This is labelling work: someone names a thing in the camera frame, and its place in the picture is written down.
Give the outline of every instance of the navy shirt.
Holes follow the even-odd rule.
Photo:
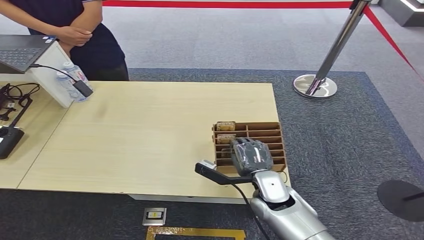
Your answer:
[[[83,3],[92,0],[10,0],[34,18],[47,24],[69,26],[84,10]],[[29,29],[32,35],[43,33]],[[103,24],[92,32],[92,38],[70,51],[72,61],[85,73],[116,68],[125,63],[125,55],[111,31]]]

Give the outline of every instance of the gold frame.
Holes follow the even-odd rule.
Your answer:
[[[221,237],[234,238],[234,240],[244,240],[246,238],[245,231],[238,229],[149,226],[145,240],[155,240],[156,235]]]

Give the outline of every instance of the laptop keyboard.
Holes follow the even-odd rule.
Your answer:
[[[0,61],[9,65],[27,65],[40,51],[41,48],[0,50]]]

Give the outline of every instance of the stanchion base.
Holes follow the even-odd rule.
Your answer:
[[[409,182],[390,180],[378,187],[377,196],[381,204],[395,216],[411,222],[423,222],[424,197],[404,200],[422,192],[422,189]]]
[[[313,95],[306,94],[306,91],[311,86],[312,82],[314,81],[315,75],[308,74],[308,75],[302,75],[296,78],[293,81],[293,87],[296,93],[310,98],[310,99],[326,99],[337,92],[337,85],[336,83],[331,80],[330,78],[325,78],[325,82],[319,86],[318,90]]]

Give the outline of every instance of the wooden organizer tray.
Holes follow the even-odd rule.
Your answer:
[[[216,170],[223,174],[236,174],[237,169],[233,165],[230,157],[222,157],[223,149],[230,149],[229,144],[217,144],[217,136],[221,134],[235,134],[238,137],[248,137],[253,140],[259,140],[268,145],[272,155],[272,170],[282,172],[286,169],[286,151],[279,122],[241,122],[235,124],[235,131],[217,131],[217,125],[214,124],[213,145],[215,148]]]

